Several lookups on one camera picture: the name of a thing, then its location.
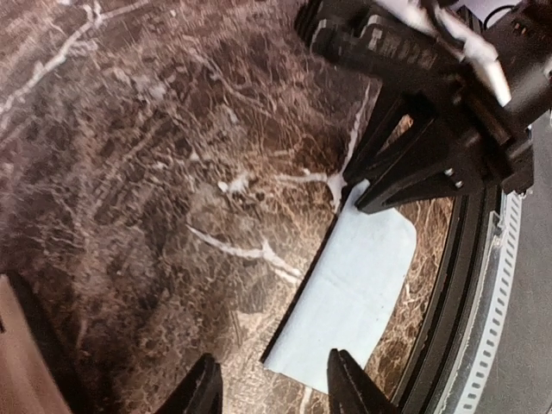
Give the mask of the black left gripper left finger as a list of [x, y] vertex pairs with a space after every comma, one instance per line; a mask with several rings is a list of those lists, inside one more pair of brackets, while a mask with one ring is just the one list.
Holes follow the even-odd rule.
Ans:
[[156, 414], [221, 414], [223, 377], [212, 354], [202, 354]]

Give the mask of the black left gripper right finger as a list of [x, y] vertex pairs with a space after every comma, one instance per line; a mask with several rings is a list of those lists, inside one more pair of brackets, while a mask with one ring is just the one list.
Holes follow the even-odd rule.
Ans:
[[331, 414], [399, 414], [346, 350], [332, 348], [327, 364]]

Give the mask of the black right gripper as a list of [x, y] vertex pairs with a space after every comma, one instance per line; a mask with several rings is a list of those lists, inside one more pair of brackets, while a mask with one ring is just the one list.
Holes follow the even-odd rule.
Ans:
[[[530, 125], [551, 107], [551, 4], [522, 1], [476, 34], [494, 45], [511, 90], [501, 106], [472, 66], [379, 1], [309, 1], [295, 29], [329, 63], [379, 78], [381, 100], [343, 177], [368, 182], [355, 201], [373, 214], [401, 204], [534, 182]], [[455, 17], [450, 2], [437, 1]]]

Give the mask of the black quilted glasses case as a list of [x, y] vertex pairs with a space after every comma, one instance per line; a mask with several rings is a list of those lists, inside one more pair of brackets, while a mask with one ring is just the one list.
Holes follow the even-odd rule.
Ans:
[[94, 412], [45, 312], [14, 274], [1, 276], [1, 412]]

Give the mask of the blue cleaning cloth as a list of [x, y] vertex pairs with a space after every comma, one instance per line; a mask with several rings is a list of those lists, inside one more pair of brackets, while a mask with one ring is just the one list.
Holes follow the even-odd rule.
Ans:
[[319, 392], [328, 391], [327, 362], [344, 349], [364, 367], [383, 336], [417, 246], [414, 225], [395, 209], [366, 214], [349, 193], [264, 368]]

